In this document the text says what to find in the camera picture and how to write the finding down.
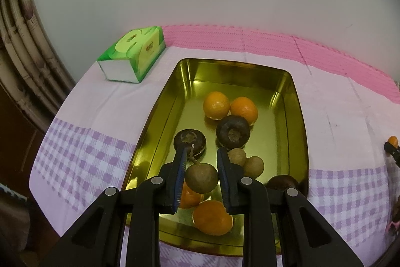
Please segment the orange tangerine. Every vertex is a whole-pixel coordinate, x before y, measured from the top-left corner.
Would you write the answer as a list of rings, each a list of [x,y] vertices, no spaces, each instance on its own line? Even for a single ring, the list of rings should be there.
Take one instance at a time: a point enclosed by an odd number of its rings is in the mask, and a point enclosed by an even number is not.
[[[230,113],[243,117],[250,126],[258,120],[258,109],[253,101],[246,97],[238,97],[230,104]]]
[[[391,136],[389,139],[388,139],[388,143],[390,143],[392,146],[394,146],[395,148],[398,148],[398,146],[399,146],[399,141],[398,141],[398,138],[396,137],[396,136]]]
[[[184,182],[179,208],[190,209],[198,206],[204,200],[204,195],[191,190]]]
[[[233,227],[233,217],[220,201],[204,201],[192,213],[195,228],[204,234],[222,236]]]
[[[209,119],[219,121],[230,111],[230,101],[222,92],[210,92],[204,99],[203,111]]]

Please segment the dark purple mangosteen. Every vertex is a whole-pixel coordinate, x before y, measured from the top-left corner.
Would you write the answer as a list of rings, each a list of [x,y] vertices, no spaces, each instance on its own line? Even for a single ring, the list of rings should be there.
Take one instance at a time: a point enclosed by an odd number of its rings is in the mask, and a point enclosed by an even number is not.
[[[250,138],[250,125],[243,117],[229,115],[217,124],[215,136],[219,146],[227,150],[243,148]]]
[[[273,190],[287,190],[288,188],[298,189],[299,183],[290,175],[276,175],[272,177],[265,185],[268,189]]]
[[[198,160],[206,149],[206,137],[197,129],[183,129],[179,131],[173,139],[173,147],[177,150],[180,146],[187,147],[187,155]]]

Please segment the pink purple checkered tablecloth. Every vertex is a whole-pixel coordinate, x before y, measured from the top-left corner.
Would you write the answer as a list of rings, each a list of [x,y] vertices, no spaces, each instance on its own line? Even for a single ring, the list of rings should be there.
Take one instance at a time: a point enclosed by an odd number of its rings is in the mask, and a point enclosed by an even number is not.
[[[375,263],[393,241],[385,228],[399,168],[383,145],[399,135],[399,90],[367,64],[297,40],[284,50],[168,47],[139,84],[107,81],[92,65],[55,116],[30,173],[30,191],[54,230],[63,234],[105,188],[122,185],[145,120],[184,58],[290,73],[308,139],[310,201],[366,266]]]

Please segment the green tissue box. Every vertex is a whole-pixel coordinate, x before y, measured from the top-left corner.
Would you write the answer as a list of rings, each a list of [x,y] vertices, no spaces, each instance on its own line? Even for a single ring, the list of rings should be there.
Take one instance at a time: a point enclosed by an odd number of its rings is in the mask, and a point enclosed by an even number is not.
[[[97,63],[109,81],[141,83],[165,48],[161,27],[134,29],[100,55]]]

